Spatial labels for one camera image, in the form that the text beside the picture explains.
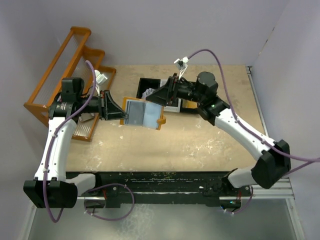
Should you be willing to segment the yellow leather card holder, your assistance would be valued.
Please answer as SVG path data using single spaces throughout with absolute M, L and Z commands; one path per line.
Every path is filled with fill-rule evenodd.
M 120 120 L 120 125 L 145 127 L 159 131 L 167 121 L 163 106 L 144 99 L 124 97 L 122 109 L 127 117 Z

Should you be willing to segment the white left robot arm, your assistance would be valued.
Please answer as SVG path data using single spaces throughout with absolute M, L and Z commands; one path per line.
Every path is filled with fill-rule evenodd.
M 23 191 L 38 208 L 73 208 L 79 195 L 98 196 L 103 184 L 94 174 L 85 173 L 67 181 L 66 164 L 70 143 L 81 114 L 96 114 L 101 120 L 124 120 L 128 114 L 112 99 L 108 90 L 99 96 L 84 97 L 84 80 L 63 78 L 61 92 L 49 106 L 49 128 L 43 156 L 32 180 Z

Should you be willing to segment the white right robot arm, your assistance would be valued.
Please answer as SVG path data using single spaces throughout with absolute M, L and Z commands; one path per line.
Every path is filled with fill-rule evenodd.
M 195 102 L 198 114 L 205 121 L 229 134 L 251 154 L 256 160 L 255 165 L 236 168 L 226 175 L 222 183 L 226 195 L 233 196 L 241 187 L 248 185 L 270 189 L 291 170 L 289 144 L 284 140 L 275 141 L 242 121 L 233 113 L 231 106 L 218 96 L 218 86 L 211 72 L 200 72 L 195 82 L 174 74 L 146 100 L 164 107 L 176 99 Z

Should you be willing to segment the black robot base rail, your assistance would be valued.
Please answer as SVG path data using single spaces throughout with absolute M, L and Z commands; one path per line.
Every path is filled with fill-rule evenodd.
M 233 188 L 226 175 L 225 171 L 100 171 L 94 173 L 94 190 L 79 198 L 92 201 L 90 208 L 131 203 L 239 208 L 240 200 L 251 195 L 250 187 Z

